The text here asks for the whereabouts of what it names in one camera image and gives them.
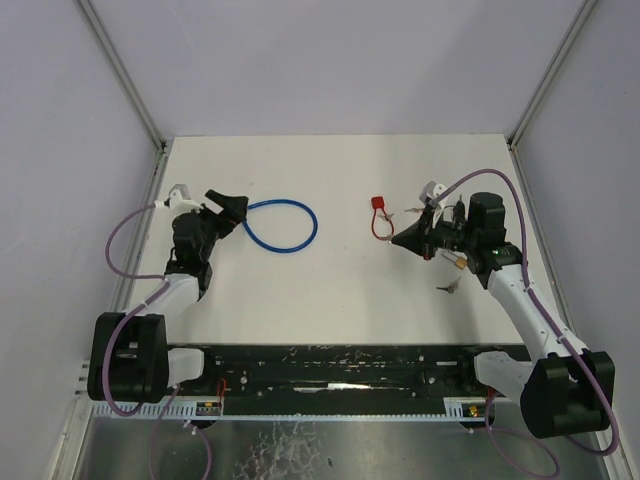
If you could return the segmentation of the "long shackle brass padlock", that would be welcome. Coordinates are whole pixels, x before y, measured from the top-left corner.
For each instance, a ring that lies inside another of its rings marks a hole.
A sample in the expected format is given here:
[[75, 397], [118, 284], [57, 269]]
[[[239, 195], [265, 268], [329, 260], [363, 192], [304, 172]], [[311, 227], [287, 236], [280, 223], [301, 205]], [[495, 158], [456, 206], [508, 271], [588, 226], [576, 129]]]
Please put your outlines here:
[[442, 256], [460, 270], [464, 270], [467, 267], [467, 259], [456, 252], [445, 250], [442, 252]]

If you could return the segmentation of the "black padlock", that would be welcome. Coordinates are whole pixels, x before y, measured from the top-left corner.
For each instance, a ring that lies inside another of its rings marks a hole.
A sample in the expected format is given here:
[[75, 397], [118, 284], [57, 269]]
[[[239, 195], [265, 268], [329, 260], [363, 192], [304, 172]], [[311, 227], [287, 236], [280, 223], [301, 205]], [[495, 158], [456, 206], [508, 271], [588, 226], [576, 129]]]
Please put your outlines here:
[[462, 196], [459, 196], [459, 199], [453, 206], [451, 219], [453, 224], [464, 224], [466, 221], [466, 207]]

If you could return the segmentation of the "silver keys of long padlock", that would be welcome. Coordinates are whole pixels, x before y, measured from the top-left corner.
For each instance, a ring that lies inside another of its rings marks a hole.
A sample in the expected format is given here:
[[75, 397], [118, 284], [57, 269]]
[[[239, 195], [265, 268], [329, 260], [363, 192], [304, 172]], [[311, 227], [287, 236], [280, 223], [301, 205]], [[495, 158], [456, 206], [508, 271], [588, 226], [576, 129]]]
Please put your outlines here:
[[449, 285], [447, 285], [446, 287], [438, 287], [438, 290], [442, 290], [447, 292], [448, 294], [453, 294], [456, 289], [459, 286], [459, 282], [458, 281], [454, 281], [452, 283], [450, 283]]

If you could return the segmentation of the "red cable padlock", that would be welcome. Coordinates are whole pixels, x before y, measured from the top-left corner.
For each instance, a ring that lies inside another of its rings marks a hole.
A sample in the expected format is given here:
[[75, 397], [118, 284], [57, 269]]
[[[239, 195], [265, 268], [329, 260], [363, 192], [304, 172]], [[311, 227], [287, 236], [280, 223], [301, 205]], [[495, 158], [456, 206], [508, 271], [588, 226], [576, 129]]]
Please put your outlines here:
[[[392, 239], [392, 237], [395, 234], [395, 226], [393, 223], [393, 220], [391, 223], [388, 223], [386, 221], [384, 221], [383, 219], [381, 219], [378, 214], [379, 213], [387, 213], [386, 210], [386, 204], [385, 204], [385, 200], [383, 196], [373, 196], [370, 200], [371, 203], [371, 208], [372, 208], [372, 219], [371, 219], [371, 224], [370, 224], [370, 229], [371, 229], [371, 233], [374, 236], [374, 238], [378, 241], [389, 241]], [[388, 232], [386, 234], [382, 234], [381, 232], [378, 231], [377, 229], [377, 225], [380, 222], [384, 222], [387, 227], [388, 227]]]

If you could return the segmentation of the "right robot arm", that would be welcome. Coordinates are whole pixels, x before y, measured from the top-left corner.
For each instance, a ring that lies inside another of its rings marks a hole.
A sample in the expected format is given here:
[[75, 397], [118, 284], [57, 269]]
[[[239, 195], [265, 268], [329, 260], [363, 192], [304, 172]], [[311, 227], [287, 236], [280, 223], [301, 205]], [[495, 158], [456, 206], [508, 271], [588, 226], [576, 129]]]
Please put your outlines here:
[[554, 318], [527, 273], [524, 253], [506, 239], [501, 196], [480, 192], [468, 203], [435, 197], [432, 183], [420, 200], [419, 219], [393, 236], [392, 244], [426, 260], [439, 250], [461, 252], [482, 287], [501, 305], [523, 340], [530, 364], [499, 350], [477, 353], [475, 379], [518, 404], [538, 439], [615, 430], [611, 408], [615, 366], [605, 352], [593, 352]]

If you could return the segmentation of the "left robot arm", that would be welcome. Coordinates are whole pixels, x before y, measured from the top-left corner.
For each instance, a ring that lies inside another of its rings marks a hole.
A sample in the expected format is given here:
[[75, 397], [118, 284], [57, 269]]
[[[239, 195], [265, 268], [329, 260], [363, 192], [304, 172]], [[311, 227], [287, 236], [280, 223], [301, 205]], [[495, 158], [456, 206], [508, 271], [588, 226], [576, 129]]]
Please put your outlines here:
[[245, 221], [249, 202], [214, 190], [205, 196], [221, 210], [195, 202], [182, 184], [166, 199], [144, 206], [173, 213], [169, 259], [164, 272], [153, 277], [159, 285], [135, 307], [105, 312], [96, 321], [87, 391], [118, 416], [130, 417], [144, 404], [160, 402], [169, 388], [203, 374], [203, 351], [170, 348], [166, 326], [204, 297], [213, 278], [214, 246]]

